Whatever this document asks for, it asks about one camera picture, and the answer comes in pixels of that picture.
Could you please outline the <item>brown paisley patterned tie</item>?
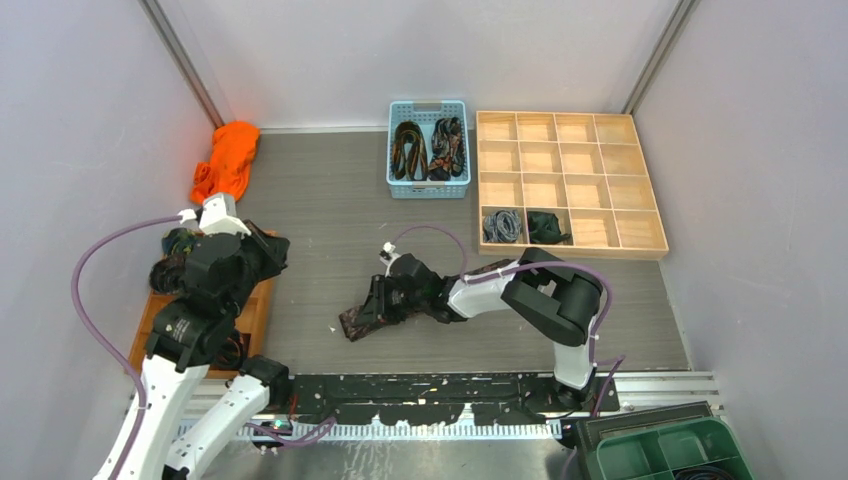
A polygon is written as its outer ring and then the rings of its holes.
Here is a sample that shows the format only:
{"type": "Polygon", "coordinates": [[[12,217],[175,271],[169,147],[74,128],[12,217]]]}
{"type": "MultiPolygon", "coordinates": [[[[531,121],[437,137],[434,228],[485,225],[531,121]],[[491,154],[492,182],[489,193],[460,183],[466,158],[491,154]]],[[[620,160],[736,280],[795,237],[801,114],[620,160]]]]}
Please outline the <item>brown paisley patterned tie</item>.
{"type": "MultiPolygon", "coordinates": [[[[507,310],[501,299],[506,285],[515,278],[508,270],[516,267],[516,260],[503,259],[464,275],[458,279],[449,293],[448,305],[458,314],[457,322],[491,311],[507,310]]],[[[367,320],[367,297],[365,302],[339,315],[345,337],[354,342],[388,326],[373,326],[367,320]]]]}

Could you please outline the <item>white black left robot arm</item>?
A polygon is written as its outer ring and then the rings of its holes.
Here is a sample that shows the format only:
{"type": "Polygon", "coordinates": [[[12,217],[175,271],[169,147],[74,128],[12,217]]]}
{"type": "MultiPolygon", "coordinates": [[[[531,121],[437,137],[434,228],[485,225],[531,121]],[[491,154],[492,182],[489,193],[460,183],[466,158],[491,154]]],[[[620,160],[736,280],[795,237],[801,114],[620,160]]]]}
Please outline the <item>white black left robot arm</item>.
{"type": "Polygon", "coordinates": [[[215,357],[236,330],[251,294],[286,266],[289,241],[237,216],[235,200],[217,193],[179,214],[202,233],[178,277],[179,293],[155,316],[136,402],[97,472],[99,479],[195,479],[254,415],[277,413],[292,397],[288,368],[247,358],[231,386],[185,434],[177,430],[215,357]]]}

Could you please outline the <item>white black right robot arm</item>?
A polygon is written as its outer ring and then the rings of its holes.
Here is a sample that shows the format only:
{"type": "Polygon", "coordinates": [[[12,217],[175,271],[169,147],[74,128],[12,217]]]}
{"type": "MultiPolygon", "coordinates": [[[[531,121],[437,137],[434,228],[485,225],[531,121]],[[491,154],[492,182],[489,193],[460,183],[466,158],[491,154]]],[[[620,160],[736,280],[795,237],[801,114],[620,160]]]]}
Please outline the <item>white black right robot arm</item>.
{"type": "Polygon", "coordinates": [[[371,278],[364,303],[339,316],[350,341],[416,315],[450,324],[513,311],[553,344],[558,403],[577,411],[592,400],[596,334],[611,307],[608,284],[598,273],[537,247],[452,276],[396,253],[391,243],[380,257],[386,270],[371,278]]]}

